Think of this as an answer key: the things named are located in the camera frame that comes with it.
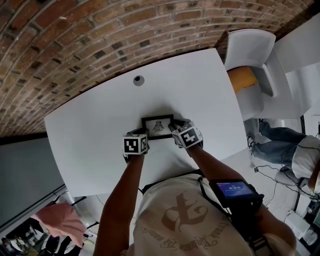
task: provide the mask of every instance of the shoulder strap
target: shoulder strap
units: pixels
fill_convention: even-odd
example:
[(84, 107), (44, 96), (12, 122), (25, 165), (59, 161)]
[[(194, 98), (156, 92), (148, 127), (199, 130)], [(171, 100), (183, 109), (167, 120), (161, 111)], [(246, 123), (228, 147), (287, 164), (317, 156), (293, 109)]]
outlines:
[[(203, 186), (203, 177), (202, 176), (200, 176), (198, 178), (198, 182), (200, 183), (200, 188), (201, 188), (201, 192), (202, 192), (203, 197), (206, 200), (208, 200), (214, 207), (216, 207), (222, 214), (224, 214), (229, 219), (231, 219), (231, 214), (230, 213), (226, 212), (220, 206), (220, 204), (218, 204), (217, 202), (211, 200), (207, 196), (207, 193), (206, 193), (205, 188)], [(244, 237), (243, 239), (249, 243), (249, 246), (253, 250), (255, 256), (273, 256), (274, 255), (274, 253), (273, 253), (273, 251), (272, 251), (267, 239), (262, 234), (257, 234), (256, 233), (255, 235), (253, 235), (251, 237)]]

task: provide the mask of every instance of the orange cushion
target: orange cushion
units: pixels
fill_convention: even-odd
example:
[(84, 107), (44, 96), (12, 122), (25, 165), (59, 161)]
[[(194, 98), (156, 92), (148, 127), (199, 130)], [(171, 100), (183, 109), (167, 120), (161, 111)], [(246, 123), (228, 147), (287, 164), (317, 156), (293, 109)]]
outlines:
[(234, 93), (239, 92), (242, 88), (253, 86), (258, 82), (255, 74), (248, 66), (237, 67), (229, 70), (227, 73)]

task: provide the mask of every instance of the gray wall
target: gray wall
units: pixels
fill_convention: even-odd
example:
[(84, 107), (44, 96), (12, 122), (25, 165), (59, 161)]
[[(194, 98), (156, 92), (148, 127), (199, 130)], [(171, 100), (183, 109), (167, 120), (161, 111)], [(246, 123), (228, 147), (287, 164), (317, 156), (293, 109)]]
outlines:
[(0, 145), (0, 227), (63, 184), (48, 138)]

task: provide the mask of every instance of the sneaker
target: sneaker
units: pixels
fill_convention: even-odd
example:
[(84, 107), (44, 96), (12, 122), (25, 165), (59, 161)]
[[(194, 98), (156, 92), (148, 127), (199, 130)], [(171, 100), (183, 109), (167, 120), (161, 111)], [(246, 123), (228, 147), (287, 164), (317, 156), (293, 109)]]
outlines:
[(259, 136), (263, 136), (262, 134), (261, 134), (261, 132), (260, 132), (260, 127), (261, 127), (261, 124), (265, 121), (266, 119), (264, 119), (264, 118), (259, 118), (258, 119), (258, 135)]
[(254, 141), (254, 139), (253, 139), (250, 135), (248, 135), (248, 136), (246, 137), (246, 141), (247, 141), (248, 149), (249, 149), (249, 151), (250, 151), (250, 153), (251, 153), (251, 156), (253, 156), (253, 154), (252, 154), (252, 146), (253, 146), (254, 144), (256, 144), (256, 142)]

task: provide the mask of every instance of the blue screen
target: blue screen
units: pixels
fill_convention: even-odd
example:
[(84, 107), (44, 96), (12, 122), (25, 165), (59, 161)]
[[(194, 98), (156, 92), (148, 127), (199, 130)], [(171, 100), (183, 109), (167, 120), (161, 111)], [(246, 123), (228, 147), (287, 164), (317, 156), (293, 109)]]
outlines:
[(237, 197), (253, 194), (250, 188), (248, 188), (243, 181), (217, 183), (217, 185), (225, 197)]

